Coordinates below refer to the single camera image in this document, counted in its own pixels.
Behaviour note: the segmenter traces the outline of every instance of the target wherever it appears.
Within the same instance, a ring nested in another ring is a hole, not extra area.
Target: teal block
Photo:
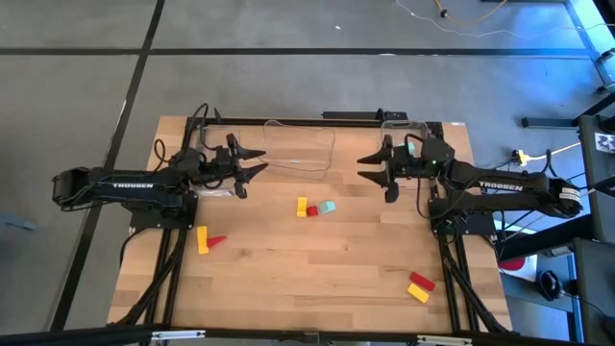
[[[333,201],[327,201],[324,203],[321,203],[320,206],[318,206],[318,213],[319,214],[324,214],[327,212],[332,212],[335,210],[335,202]]]

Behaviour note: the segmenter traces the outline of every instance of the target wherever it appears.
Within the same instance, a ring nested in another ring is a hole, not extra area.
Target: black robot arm
[[[549,178],[542,172],[476,168],[468,162],[455,160],[455,150],[443,140],[434,137],[419,139],[423,141],[420,157],[409,153],[407,140],[404,145],[393,146],[391,137],[385,136],[378,153],[357,161],[385,162],[382,172],[358,174],[386,188],[386,202],[393,203],[399,197],[395,179],[436,178],[449,192],[445,199],[430,203],[431,213],[439,216],[466,210],[538,210],[548,216],[570,218],[581,211],[578,188],[563,179]],[[509,193],[473,195],[466,192],[466,189],[478,186]]]
[[[190,185],[218,188],[233,178],[235,194],[246,198],[244,184],[267,166],[241,167],[239,160],[265,152],[242,148],[234,135],[227,136],[227,143],[228,148],[214,148],[216,156],[210,161],[195,149],[183,149],[160,170],[78,167],[63,171],[53,179],[53,201],[64,211],[86,209],[89,206],[82,206],[93,202],[116,202],[133,213],[131,227],[191,228],[198,196]]]

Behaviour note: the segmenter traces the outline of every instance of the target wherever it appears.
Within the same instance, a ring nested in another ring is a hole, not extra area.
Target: yellow block
[[[297,198],[297,216],[298,217],[306,217],[308,210],[308,198],[307,197],[298,197]]]
[[[414,298],[420,300],[423,304],[430,298],[430,295],[416,284],[410,284],[410,287],[407,288],[407,292],[413,295]]]
[[[199,226],[196,228],[196,243],[199,247],[199,255],[209,253],[207,226]]]

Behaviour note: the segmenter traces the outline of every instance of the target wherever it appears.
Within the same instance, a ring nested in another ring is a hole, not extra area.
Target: concrete floor
[[[453,27],[430,1],[399,0]],[[457,18],[492,3],[446,1]],[[139,47],[154,0],[0,2],[0,47]],[[471,33],[544,32],[571,25],[562,5],[506,4]],[[458,37],[412,17],[392,0],[167,1],[155,47],[582,48],[574,31],[537,39]],[[135,68],[135,57],[0,57],[0,211],[36,221],[0,230],[0,334],[41,331],[83,219],[51,202],[50,179],[102,162]],[[203,101],[223,116],[318,117],[322,111],[407,111],[411,119],[466,122],[477,165],[511,149],[542,155],[577,141],[572,131],[522,130],[524,116],[572,117],[600,96],[586,58],[218,56],[151,57],[116,167],[144,166],[161,115],[189,115]],[[539,169],[542,163],[529,169]],[[582,172],[580,150],[553,159],[563,177]],[[584,185],[581,177],[576,181]],[[508,213],[506,220],[515,218]],[[102,326],[129,214],[105,207],[68,327]],[[543,229],[559,222],[545,218]],[[522,323],[513,325],[522,327]]]

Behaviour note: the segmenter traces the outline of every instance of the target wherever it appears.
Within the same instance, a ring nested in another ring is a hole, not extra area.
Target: wooden tabletop
[[[179,149],[184,127],[185,117],[160,118],[156,138],[165,142],[167,155]],[[446,141],[456,149],[456,158],[472,162],[465,126],[447,123],[443,128]],[[357,159],[376,152],[381,130],[283,129],[284,136],[273,136],[268,129],[277,131],[260,126],[224,127],[210,130],[207,138],[222,140],[223,135],[233,132],[246,148],[270,149],[273,153],[266,160],[313,170],[326,168],[328,143],[334,134],[331,166],[324,173],[270,166],[247,185],[248,199],[201,197],[196,224],[207,225],[209,236],[228,238],[208,255],[199,255],[196,233],[189,232],[172,325],[450,332],[437,241],[429,221],[416,211],[416,180],[402,188],[397,203],[386,204],[383,190],[357,175],[358,170],[380,169],[358,164]],[[289,131],[296,131],[296,135],[287,136]],[[246,166],[256,163],[248,161]],[[157,164],[152,153],[148,169]],[[424,212],[430,196],[427,186],[424,181]],[[299,196],[307,197],[309,205],[335,201],[337,210],[299,218]],[[160,235],[160,230],[147,230],[128,244],[110,321],[124,316],[151,282]],[[475,291],[500,323],[510,328],[493,249],[477,236],[465,236],[464,241]],[[426,304],[406,292],[412,271],[436,282]],[[456,296],[462,326],[467,328],[458,288]],[[156,321],[161,320],[165,297],[163,289]]]

